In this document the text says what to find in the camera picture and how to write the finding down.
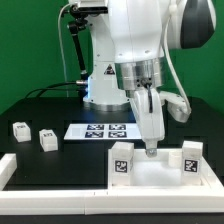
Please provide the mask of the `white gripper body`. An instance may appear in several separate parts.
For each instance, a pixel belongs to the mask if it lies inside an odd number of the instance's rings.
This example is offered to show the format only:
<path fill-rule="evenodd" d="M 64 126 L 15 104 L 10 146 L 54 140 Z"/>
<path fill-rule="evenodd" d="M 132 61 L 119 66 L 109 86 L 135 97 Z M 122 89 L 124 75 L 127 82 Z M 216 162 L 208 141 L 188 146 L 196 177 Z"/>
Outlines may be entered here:
<path fill-rule="evenodd" d="M 168 103 L 168 112 L 178 122 L 185 123 L 191 113 L 189 101 L 178 94 L 155 88 L 136 90 L 130 100 L 131 108 L 145 144 L 156 144 L 165 137 L 162 106 Z"/>

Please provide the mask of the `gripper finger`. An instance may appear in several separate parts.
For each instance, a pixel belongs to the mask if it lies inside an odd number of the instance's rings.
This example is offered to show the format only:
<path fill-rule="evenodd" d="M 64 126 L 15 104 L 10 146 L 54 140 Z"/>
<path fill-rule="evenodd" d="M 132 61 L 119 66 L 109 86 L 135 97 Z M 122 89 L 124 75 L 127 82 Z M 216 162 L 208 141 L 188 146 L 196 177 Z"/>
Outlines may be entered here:
<path fill-rule="evenodd" d="M 157 142 L 147 141 L 145 143 L 145 152 L 148 157 L 155 157 L 157 155 Z"/>

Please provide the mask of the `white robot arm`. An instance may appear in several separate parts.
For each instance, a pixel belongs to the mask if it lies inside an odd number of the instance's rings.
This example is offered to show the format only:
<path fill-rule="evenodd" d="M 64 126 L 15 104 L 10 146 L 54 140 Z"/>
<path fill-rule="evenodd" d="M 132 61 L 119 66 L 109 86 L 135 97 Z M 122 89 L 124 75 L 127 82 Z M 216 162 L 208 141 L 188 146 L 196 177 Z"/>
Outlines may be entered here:
<path fill-rule="evenodd" d="M 70 14 L 83 27 L 93 22 L 97 63 L 111 65 L 116 98 L 128 99 L 145 151 L 157 154 L 164 139 L 162 105 L 179 122 L 191 107 L 180 83 L 178 94 L 160 92 L 162 66 L 172 63 L 171 49 L 203 46 L 213 35 L 216 13 L 212 0 L 69 0 Z"/>

